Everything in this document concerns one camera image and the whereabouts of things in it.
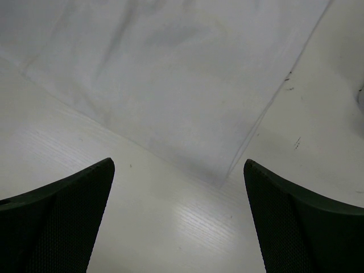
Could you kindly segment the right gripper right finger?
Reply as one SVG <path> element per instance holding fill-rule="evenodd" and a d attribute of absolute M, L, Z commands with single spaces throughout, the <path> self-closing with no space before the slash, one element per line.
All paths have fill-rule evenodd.
<path fill-rule="evenodd" d="M 244 180 L 266 272 L 363 272 L 363 208 L 248 159 Z"/>

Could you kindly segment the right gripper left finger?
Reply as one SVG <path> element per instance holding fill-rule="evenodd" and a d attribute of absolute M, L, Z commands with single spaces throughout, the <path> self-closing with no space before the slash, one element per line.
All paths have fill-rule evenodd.
<path fill-rule="evenodd" d="M 106 158 L 1 200 L 1 272 L 86 272 L 114 173 Z"/>

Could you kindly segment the white skirt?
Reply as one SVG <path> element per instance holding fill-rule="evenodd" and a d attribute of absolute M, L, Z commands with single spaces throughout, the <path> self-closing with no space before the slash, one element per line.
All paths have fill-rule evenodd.
<path fill-rule="evenodd" d="M 2 1 L 1 57 L 203 181 L 237 164 L 328 1 Z"/>

